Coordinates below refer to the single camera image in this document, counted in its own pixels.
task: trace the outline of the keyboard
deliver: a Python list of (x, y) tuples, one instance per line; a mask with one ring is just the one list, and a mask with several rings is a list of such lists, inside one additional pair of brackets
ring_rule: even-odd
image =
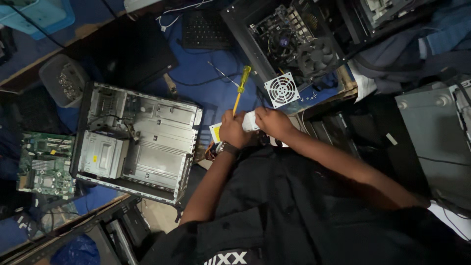
[(183, 15), (183, 48), (229, 49), (231, 36), (226, 23), (217, 11), (197, 10)]

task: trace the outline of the gray bin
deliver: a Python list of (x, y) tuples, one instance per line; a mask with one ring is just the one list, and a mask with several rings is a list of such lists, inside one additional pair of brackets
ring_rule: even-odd
[[(61, 72), (80, 92), (74, 100), (68, 99), (64, 86), (59, 82)], [(54, 56), (39, 70), (39, 77), (56, 104), (62, 108), (78, 108), (85, 84), (90, 80), (80, 64), (64, 54)]]

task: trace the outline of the motherboard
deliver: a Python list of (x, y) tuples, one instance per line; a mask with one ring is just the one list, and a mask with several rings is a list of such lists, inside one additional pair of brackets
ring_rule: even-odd
[(273, 14), (251, 24), (249, 32), (273, 69), (280, 74), (291, 72), (299, 85), (326, 74), (337, 61), (329, 39), (313, 34), (317, 28), (313, 14), (280, 5)]
[(70, 199), (75, 179), (69, 173), (75, 137), (24, 132), (17, 190)]

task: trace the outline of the black shirt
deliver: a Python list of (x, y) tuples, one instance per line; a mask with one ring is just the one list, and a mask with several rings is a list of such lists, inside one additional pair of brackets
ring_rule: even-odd
[(211, 222), (154, 246), (157, 264), (471, 264), (470, 244), (427, 209), (376, 209), (290, 149), (246, 150)]

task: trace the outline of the plastic container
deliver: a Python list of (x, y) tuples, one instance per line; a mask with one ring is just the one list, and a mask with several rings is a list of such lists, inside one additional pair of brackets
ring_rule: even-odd
[[(81, 95), (73, 101), (67, 98), (64, 92), (64, 86), (59, 83), (59, 77), (63, 71), (67, 73), (68, 79), (82, 91)], [(90, 80), (90, 77), (80, 64), (64, 54), (54, 56), (43, 65), (41, 69), (39, 69), (39, 77), (52, 99), (62, 108), (80, 107), (83, 89), (85, 88), (85, 84)]]
[[(69, 0), (36, 0), (26, 7), (16, 6), (16, 8), (49, 34), (75, 22), (75, 14)], [(0, 24), (29, 34), (35, 40), (45, 37), (36, 27), (6, 5), (0, 6)]]

